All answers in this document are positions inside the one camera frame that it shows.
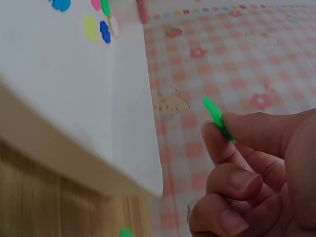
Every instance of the green foam piece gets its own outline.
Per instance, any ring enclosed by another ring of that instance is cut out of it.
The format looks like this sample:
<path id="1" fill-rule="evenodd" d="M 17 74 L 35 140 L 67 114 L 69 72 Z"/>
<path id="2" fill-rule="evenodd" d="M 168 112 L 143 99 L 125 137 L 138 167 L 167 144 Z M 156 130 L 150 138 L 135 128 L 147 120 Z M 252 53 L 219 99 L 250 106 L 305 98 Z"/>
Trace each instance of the green foam piece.
<path id="1" fill-rule="evenodd" d="M 132 231 L 130 229 L 124 229 L 120 232 L 119 237 L 133 237 Z"/>
<path id="2" fill-rule="evenodd" d="M 219 107 L 207 96 L 205 96 L 203 98 L 203 103 L 204 103 L 204 106 L 206 107 L 206 109 L 209 111 L 215 124 L 222 130 L 222 133 L 227 137 L 228 140 L 230 140 L 233 143 L 236 143 L 236 141 L 229 134 L 228 130 L 226 129 L 226 127 L 222 121 L 223 113 L 221 112 Z"/>
<path id="3" fill-rule="evenodd" d="M 101 9 L 106 16 L 111 16 L 111 9 L 107 0 L 100 0 Z"/>

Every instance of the white flower sticker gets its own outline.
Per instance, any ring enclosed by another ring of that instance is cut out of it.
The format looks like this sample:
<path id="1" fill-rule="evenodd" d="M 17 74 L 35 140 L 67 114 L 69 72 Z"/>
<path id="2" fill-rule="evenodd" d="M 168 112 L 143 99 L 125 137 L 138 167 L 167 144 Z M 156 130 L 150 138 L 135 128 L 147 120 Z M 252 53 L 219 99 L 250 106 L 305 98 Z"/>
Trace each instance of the white flower sticker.
<path id="1" fill-rule="evenodd" d="M 112 34 L 117 37 L 119 36 L 119 25 L 118 25 L 118 21 L 117 19 L 115 18 L 115 16 L 111 16 L 110 17 L 110 29 L 111 29 L 111 32 Z"/>

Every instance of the blue flower sticker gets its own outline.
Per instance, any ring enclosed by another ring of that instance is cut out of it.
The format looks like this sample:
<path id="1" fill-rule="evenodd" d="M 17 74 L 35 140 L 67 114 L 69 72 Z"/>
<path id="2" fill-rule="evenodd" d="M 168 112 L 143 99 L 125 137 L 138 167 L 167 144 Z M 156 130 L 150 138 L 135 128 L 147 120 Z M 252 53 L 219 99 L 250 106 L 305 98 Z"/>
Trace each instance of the blue flower sticker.
<path id="1" fill-rule="evenodd" d="M 100 22 L 100 32 L 102 34 L 102 39 L 105 43 L 111 43 L 111 34 L 109 31 L 109 26 L 105 21 Z"/>
<path id="2" fill-rule="evenodd" d="M 56 9 L 56 10 L 60 10 L 60 11 L 67 11 L 68 8 L 70 7 L 70 0 L 48 0 L 48 1 L 52 1 L 52 6 Z"/>

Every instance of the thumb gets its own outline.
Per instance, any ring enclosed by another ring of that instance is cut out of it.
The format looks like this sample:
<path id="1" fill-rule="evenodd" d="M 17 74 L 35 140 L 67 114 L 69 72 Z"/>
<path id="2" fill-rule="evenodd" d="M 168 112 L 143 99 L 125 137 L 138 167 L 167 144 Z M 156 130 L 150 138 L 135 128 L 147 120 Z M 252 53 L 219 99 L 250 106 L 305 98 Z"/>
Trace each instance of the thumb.
<path id="1" fill-rule="evenodd" d="M 315 114 L 309 110 L 295 115 L 274 116 L 263 113 L 224 114 L 223 122 L 238 142 L 256 151 L 284 158 L 286 147 L 299 124 Z"/>
<path id="2" fill-rule="evenodd" d="M 138 15 L 140 18 L 140 21 L 143 24 L 148 23 L 148 3 L 147 0 L 136 0 L 137 2 L 137 9 L 138 9 Z"/>

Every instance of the fingernail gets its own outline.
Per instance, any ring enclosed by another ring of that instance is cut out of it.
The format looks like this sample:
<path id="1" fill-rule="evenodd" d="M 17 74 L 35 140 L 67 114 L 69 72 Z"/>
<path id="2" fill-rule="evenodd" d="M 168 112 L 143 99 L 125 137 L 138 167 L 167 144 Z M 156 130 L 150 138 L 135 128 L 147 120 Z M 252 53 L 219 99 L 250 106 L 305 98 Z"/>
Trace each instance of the fingernail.
<path id="1" fill-rule="evenodd" d="M 237 212 L 232 210 L 223 212 L 219 221 L 229 236 L 235 236 L 249 227 L 248 223 Z"/>
<path id="2" fill-rule="evenodd" d="M 236 170 L 230 175 L 231 185 L 241 191 L 246 191 L 248 185 L 259 176 L 259 174 L 251 173 L 245 170 Z"/>
<path id="3" fill-rule="evenodd" d="M 212 120 L 207 120 L 207 121 L 205 121 L 205 122 L 202 124 L 201 129 L 203 130 L 203 128 L 204 128 L 205 125 L 212 124 L 212 123 L 214 123 L 214 121 L 212 121 Z"/>

